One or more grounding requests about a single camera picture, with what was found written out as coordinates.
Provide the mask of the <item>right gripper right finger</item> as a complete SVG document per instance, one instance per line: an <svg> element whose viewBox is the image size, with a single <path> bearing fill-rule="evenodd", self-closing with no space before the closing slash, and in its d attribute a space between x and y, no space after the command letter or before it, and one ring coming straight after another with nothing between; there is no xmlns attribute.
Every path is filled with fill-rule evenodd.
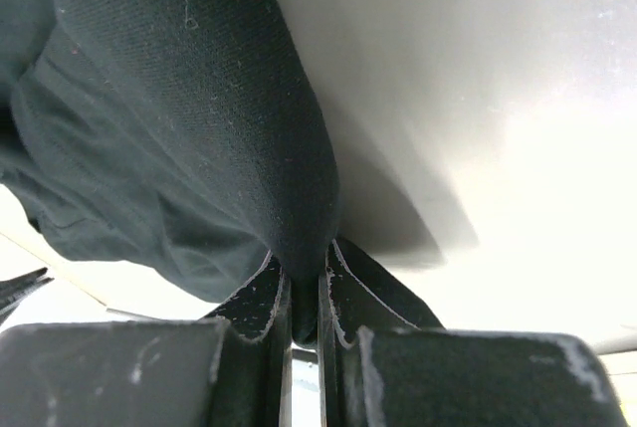
<svg viewBox="0 0 637 427"><path fill-rule="evenodd" d="M351 242L318 282L325 426L622 426L608 375L579 338L445 329Z"/></svg>

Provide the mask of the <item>black t shirt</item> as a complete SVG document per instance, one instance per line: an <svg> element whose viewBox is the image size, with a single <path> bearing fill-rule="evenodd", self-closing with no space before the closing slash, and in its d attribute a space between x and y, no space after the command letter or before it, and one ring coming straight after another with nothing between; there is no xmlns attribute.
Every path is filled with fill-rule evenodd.
<svg viewBox="0 0 637 427"><path fill-rule="evenodd" d="M274 257L316 342L339 181L277 0L1 0L1 181L64 258L207 302Z"/></svg>

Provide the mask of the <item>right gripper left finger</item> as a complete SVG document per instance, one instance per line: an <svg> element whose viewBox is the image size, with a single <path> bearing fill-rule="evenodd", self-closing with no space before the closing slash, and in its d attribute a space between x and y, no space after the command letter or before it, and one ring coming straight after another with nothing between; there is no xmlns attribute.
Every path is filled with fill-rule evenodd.
<svg viewBox="0 0 637 427"><path fill-rule="evenodd" d="M267 257L198 321L32 323L1 336L5 426L288 426L290 282Z"/></svg>

